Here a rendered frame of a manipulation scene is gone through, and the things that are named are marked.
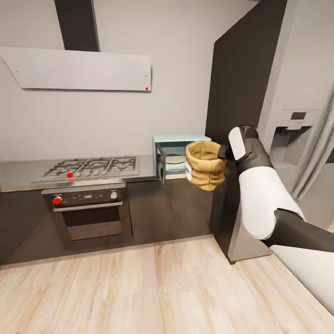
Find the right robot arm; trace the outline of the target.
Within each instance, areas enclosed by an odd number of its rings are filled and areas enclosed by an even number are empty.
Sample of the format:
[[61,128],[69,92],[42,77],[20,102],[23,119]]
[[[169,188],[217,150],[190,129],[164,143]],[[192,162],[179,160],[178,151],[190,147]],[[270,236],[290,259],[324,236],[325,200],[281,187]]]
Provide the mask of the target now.
[[334,233],[307,223],[251,125],[235,127],[218,158],[235,161],[245,231],[263,242],[334,316]]

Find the popcorn bag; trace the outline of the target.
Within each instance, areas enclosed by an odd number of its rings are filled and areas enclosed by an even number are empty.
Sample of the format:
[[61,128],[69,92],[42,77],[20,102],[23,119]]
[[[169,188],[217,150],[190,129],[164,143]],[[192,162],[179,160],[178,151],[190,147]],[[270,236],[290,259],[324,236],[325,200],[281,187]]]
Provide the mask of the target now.
[[213,141],[196,141],[186,145],[186,178],[205,191],[214,190],[225,180],[227,159],[218,158],[220,145]]

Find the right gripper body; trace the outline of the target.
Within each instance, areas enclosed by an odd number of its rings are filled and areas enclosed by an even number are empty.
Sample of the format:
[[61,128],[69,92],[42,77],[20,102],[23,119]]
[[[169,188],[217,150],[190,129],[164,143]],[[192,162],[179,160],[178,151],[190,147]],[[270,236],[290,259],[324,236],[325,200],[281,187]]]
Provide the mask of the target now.
[[220,145],[220,148],[218,150],[218,158],[227,159],[228,161],[235,161],[233,157],[233,152],[230,153],[228,147],[229,146]]

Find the microwave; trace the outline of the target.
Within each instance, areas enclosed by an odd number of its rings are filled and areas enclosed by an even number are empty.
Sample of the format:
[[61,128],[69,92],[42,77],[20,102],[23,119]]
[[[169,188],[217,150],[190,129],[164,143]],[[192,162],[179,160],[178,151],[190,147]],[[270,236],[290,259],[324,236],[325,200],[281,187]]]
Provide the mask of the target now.
[[166,188],[166,167],[185,167],[186,145],[202,140],[210,138],[199,133],[152,134],[153,159],[162,188]]

